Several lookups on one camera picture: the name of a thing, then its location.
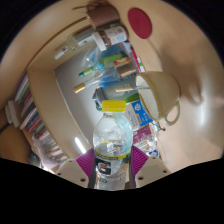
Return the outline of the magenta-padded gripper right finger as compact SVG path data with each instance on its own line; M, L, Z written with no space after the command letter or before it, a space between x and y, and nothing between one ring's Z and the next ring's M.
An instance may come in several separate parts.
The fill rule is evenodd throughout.
M131 147L129 162L129 184L131 189L146 186L157 181L171 172L157 157L148 157L136 146Z

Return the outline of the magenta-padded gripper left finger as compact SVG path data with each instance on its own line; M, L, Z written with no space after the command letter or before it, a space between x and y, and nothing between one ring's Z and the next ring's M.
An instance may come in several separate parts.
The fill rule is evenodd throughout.
M77 159L68 159L56 171L56 175L84 188L93 189L96 182L94 149Z

